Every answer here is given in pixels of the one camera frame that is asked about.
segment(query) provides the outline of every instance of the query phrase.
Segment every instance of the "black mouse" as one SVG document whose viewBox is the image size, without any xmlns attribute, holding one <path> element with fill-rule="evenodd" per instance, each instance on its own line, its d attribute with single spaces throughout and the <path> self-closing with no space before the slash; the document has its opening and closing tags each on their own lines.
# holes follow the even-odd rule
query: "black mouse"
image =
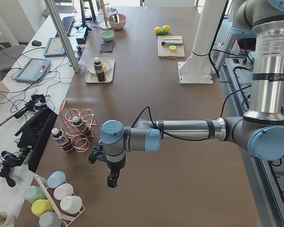
<svg viewBox="0 0 284 227">
<path fill-rule="evenodd" d="M 42 45 L 42 42 L 41 42 L 41 41 L 38 41 L 38 40 L 34 40 L 34 41 L 32 41 L 32 45 L 33 45 L 33 46 L 41 46 L 41 45 Z"/>
</svg>

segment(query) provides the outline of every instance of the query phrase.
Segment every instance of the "white desk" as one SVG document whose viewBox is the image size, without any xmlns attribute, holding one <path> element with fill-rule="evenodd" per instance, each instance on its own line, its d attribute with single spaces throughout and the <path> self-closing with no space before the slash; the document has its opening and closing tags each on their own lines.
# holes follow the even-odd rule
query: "white desk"
<svg viewBox="0 0 284 227">
<path fill-rule="evenodd" d="M 42 42 L 41 47 L 45 47 L 48 41 L 48 38 L 54 37 L 56 34 L 56 29 L 53 26 L 53 22 L 50 17 L 46 19 L 46 21 L 43 23 L 43 25 L 40 27 L 36 35 L 33 37 L 33 40 L 39 40 Z M 71 41 L 71 44 L 76 50 L 76 39 L 75 37 L 69 38 Z M 32 46 L 31 42 L 28 44 L 24 52 L 32 50 L 34 48 L 38 48 L 38 46 Z M 36 58 L 44 58 L 43 56 L 44 49 L 36 49 L 34 51 L 30 51 L 25 54 L 27 57 L 36 57 Z M 18 59 L 18 63 L 16 62 L 13 66 L 13 68 L 22 68 L 25 63 L 28 61 L 28 58 L 24 56 L 20 56 Z M 66 92 L 69 87 L 69 83 L 71 82 L 72 76 L 74 75 L 72 67 L 70 67 L 70 64 L 68 62 L 67 57 L 55 57 L 50 58 L 51 59 L 51 66 L 49 70 L 53 70 L 56 68 L 59 64 L 66 63 L 65 65 L 62 65 L 57 68 L 57 71 L 60 72 L 59 74 L 50 73 L 46 75 L 43 78 L 43 81 L 40 83 L 42 84 L 39 87 L 33 87 L 29 90 L 27 90 L 25 96 L 24 94 L 21 94 L 15 98 L 12 98 L 14 95 L 18 95 L 19 93 L 9 93 L 7 97 L 9 99 L 12 98 L 11 101 L 16 101 L 17 99 L 24 99 L 26 102 L 30 100 L 30 96 L 32 94 L 46 94 L 47 88 L 50 85 L 53 85 L 57 83 L 57 81 L 61 80 L 63 83 L 58 83 L 56 85 L 53 85 L 49 87 L 48 89 L 48 95 L 50 95 L 50 100 L 55 106 L 54 112 L 58 114 L 60 105 L 65 98 Z M 26 83 L 18 83 L 15 80 L 11 79 L 11 77 L 15 77 L 18 70 L 11 70 L 6 77 L 3 80 L 3 83 L 9 88 L 10 92 L 20 91 L 25 88 L 27 88 L 29 85 Z M 7 100 L 0 99 L 0 103 L 6 102 Z M 22 102 L 19 104 L 19 108 L 24 106 L 25 102 Z M 48 106 L 53 110 L 53 104 L 51 102 L 48 102 Z M 11 116 L 12 113 L 10 112 L 10 109 L 12 107 L 12 103 L 8 102 L 6 104 L 0 104 L 0 122 L 4 121 L 7 117 Z M 2 125 L 0 127 L 0 154 L 2 151 L 6 150 L 10 153 L 18 152 L 19 149 L 14 142 L 16 139 L 20 138 L 20 136 L 16 137 L 14 134 L 19 130 L 19 128 L 26 122 L 25 116 L 20 117 L 19 119 L 12 118 L 7 123 Z M 0 211 L 4 210 L 6 212 L 10 212 L 16 216 L 18 216 L 20 209 L 22 207 L 22 204 L 24 202 L 24 196 L 23 193 L 27 187 L 30 186 L 32 179 L 33 179 L 34 173 L 30 172 L 28 170 L 27 165 L 22 165 L 19 167 L 15 167 L 12 169 L 10 173 L 10 177 L 13 178 L 16 182 L 16 186 L 13 188 L 10 188 L 5 178 L 0 177 Z"/>
</svg>

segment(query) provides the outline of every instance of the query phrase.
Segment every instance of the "black keyboard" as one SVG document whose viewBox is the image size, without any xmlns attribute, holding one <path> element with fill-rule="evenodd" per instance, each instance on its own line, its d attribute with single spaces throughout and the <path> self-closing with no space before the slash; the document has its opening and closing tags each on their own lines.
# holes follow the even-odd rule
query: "black keyboard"
<svg viewBox="0 0 284 227">
<path fill-rule="evenodd" d="M 71 25 L 73 24 L 74 19 L 75 16 L 64 17 L 62 19 L 62 24 L 67 35 L 69 35 L 71 32 Z"/>
</svg>

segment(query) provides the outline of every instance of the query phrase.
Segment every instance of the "blue joint cap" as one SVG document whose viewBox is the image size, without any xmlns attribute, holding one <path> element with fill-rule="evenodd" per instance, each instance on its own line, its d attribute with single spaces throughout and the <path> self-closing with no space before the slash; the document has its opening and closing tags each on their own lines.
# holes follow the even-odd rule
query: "blue joint cap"
<svg viewBox="0 0 284 227">
<path fill-rule="evenodd" d="M 274 161 L 284 156 L 284 127 L 267 126 L 257 131 L 248 141 L 248 152 L 266 161 Z"/>
<path fill-rule="evenodd" d="M 257 35 L 252 30 L 232 27 L 232 35 L 236 38 L 256 38 Z"/>
<path fill-rule="evenodd" d="M 284 13 L 284 0 L 268 0 L 268 2 L 276 10 Z"/>
<path fill-rule="evenodd" d="M 117 142 L 123 137 L 124 127 L 121 122 L 117 120 L 110 120 L 105 122 L 100 129 L 101 140 L 105 144 Z"/>
<path fill-rule="evenodd" d="M 161 145 L 161 133 L 158 129 L 149 129 L 145 138 L 147 152 L 158 151 Z"/>
</svg>

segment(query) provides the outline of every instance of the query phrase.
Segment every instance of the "mug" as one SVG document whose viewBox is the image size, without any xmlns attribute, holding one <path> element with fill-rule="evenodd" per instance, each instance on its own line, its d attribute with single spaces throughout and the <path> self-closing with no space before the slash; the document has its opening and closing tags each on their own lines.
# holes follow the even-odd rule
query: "mug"
<svg viewBox="0 0 284 227">
<path fill-rule="evenodd" d="M 11 226 L 15 223 L 16 216 L 5 211 L 0 211 L 0 227 Z"/>
<path fill-rule="evenodd" d="M 37 200 L 33 203 L 31 210 L 39 218 L 46 212 L 52 212 L 53 207 L 48 200 Z"/>
<path fill-rule="evenodd" d="M 56 188 L 61 184 L 65 183 L 65 181 L 66 181 L 66 176 L 64 172 L 56 171 L 53 172 L 47 179 L 47 185 L 50 188 Z"/>
<path fill-rule="evenodd" d="M 61 209 L 70 214 L 79 212 L 81 206 L 82 199 L 77 195 L 67 195 L 60 202 Z"/>
<path fill-rule="evenodd" d="M 37 186 L 29 186 L 24 192 L 24 197 L 31 204 L 33 204 L 36 200 L 44 200 L 46 198 L 42 189 Z"/>
<path fill-rule="evenodd" d="M 39 219 L 40 227 L 60 227 L 61 223 L 55 212 L 46 212 Z"/>
<path fill-rule="evenodd" d="M 74 188 L 69 183 L 64 183 L 58 186 L 55 191 L 53 192 L 53 196 L 57 200 L 63 199 L 67 195 L 73 195 Z"/>
</svg>

